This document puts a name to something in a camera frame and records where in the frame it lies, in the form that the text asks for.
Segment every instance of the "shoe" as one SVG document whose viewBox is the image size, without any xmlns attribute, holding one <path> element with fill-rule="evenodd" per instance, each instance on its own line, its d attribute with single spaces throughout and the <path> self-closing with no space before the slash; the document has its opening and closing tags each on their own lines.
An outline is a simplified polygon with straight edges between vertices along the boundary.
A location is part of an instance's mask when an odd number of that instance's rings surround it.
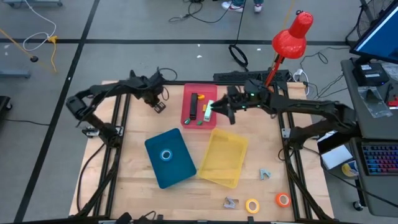
<svg viewBox="0 0 398 224">
<path fill-rule="evenodd" d="M 255 4 L 254 5 L 254 12 L 261 12 L 262 4 Z"/>
<path fill-rule="evenodd" d="M 225 10 L 230 10 L 230 11 L 235 11 L 235 12 L 243 12 L 243 6 L 235 6 L 234 4 L 232 4 L 232 1 L 228 1 L 228 2 L 223 2 L 221 4 L 221 6 L 223 7 L 223 9 Z"/>
</svg>

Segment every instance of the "yellow plastic basket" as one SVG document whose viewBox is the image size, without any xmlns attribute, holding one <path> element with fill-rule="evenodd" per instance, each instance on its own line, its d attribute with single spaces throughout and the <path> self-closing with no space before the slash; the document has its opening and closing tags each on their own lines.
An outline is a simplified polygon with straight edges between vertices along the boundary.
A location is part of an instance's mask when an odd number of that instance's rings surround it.
<svg viewBox="0 0 398 224">
<path fill-rule="evenodd" d="M 238 185 L 248 140 L 220 129 L 211 132 L 198 176 L 229 188 Z"/>
</svg>

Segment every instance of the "keyboard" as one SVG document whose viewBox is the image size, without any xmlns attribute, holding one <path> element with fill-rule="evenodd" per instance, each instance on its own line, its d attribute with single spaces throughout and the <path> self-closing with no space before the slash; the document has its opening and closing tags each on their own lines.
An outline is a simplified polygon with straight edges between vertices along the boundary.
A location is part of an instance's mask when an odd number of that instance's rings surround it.
<svg viewBox="0 0 398 224">
<path fill-rule="evenodd" d="M 398 175 L 398 142 L 362 142 L 368 175 Z"/>
<path fill-rule="evenodd" d="M 265 81 L 268 77 L 268 74 L 269 71 L 215 73 L 213 75 L 213 80 L 244 84 L 244 82 L 249 78 Z M 289 77 L 290 75 L 288 70 L 278 70 L 272 80 L 275 82 L 276 81 L 287 82 Z"/>
</svg>

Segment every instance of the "computer monitor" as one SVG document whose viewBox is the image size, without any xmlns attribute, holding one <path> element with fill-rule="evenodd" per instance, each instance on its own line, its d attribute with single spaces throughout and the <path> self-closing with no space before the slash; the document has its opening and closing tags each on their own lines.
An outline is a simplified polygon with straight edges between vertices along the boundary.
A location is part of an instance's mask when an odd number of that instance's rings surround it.
<svg viewBox="0 0 398 224">
<path fill-rule="evenodd" d="M 382 12 L 349 52 L 361 56 L 357 63 L 378 59 L 398 64 L 398 0 Z"/>
</svg>

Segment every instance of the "red tray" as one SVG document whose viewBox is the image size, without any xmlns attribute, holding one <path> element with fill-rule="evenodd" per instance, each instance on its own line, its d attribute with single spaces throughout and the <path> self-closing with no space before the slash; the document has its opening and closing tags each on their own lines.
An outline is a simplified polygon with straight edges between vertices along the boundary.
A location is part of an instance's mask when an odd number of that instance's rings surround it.
<svg viewBox="0 0 398 224">
<path fill-rule="evenodd" d="M 204 100 L 198 100 L 197 106 L 197 119 L 191 120 L 191 122 L 186 125 L 184 121 L 189 118 L 189 111 L 191 106 L 191 94 L 198 93 L 198 95 L 202 94 L 205 96 Z M 217 100 L 217 86 L 216 85 L 207 85 L 207 84 L 193 84 L 187 83 L 184 85 L 184 95 L 182 99 L 182 111 L 181 111 L 181 125 L 184 128 L 192 128 L 192 129 L 213 129 L 216 127 L 217 116 L 215 112 L 212 112 L 210 122 L 206 122 L 203 120 L 205 116 L 205 112 L 202 111 L 203 105 L 208 104 L 209 100 L 213 100 L 214 102 Z M 202 125 L 197 125 L 198 121 L 203 121 Z"/>
</svg>

